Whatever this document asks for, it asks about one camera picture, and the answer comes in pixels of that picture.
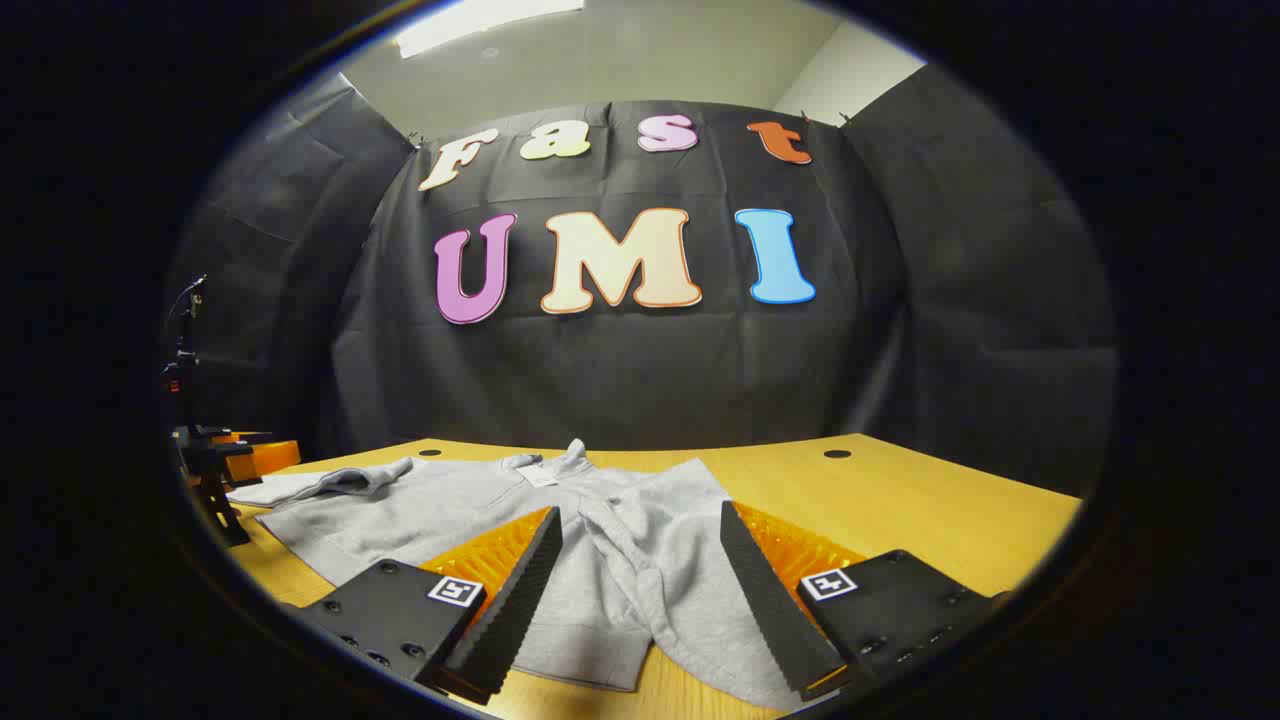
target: grey sweatshirt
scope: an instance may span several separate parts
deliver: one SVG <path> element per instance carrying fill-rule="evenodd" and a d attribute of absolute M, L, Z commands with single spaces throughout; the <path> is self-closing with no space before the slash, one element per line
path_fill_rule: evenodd
<path fill-rule="evenodd" d="M 545 487 L 516 471 L 539 456 L 411 461 L 369 495 L 320 495 L 257 520 L 337 585 L 380 559 L 420 565 L 557 505 L 564 544 L 515 667 L 631 691 L 653 641 L 714 688 L 777 710 L 800 706 L 719 543 L 719 506 L 728 496 L 700 460 L 628 473 L 594 466 L 573 441 L 564 455 L 540 462 L 556 479 Z"/>

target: white wall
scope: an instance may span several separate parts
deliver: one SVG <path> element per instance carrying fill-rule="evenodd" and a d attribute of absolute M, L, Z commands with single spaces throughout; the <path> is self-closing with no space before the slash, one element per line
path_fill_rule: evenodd
<path fill-rule="evenodd" d="M 840 113 L 854 117 L 923 65 L 924 60 L 908 50 L 861 26 L 844 22 L 773 109 L 792 115 L 804 110 L 815 120 L 838 127 L 845 123 Z"/>

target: wooden table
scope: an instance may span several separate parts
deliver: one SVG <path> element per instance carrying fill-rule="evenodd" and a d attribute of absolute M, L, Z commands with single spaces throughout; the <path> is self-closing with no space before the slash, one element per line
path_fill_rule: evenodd
<path fill-rule="evenodd" d="M 285 471 L 390 462 L 421 450 L 439 460 L 495 460 L 562 450 L 422 439 Z M 852 455 L 831 459 L 828 450 Z M 937 460 L 867 436 L 716 450 L 593 451 L 598 466 L 660 471 L 692 457 L 739 501 L 822 533 L 864 556 L 905 548 L 983 593 L 1016 585 L 1066 528 L 1079 501 Z M 232 555 L 278 600 L 308 605 L 333 589 L 253 520 L 269 512 L 237 506 L 251 542 Z M 512 670 L 485 712 L 509 720 L 572 717 L 721 717 L 772 720 L 780 712 L 701 684 L 650 646 L 634 693 L 593 689 Z"/>

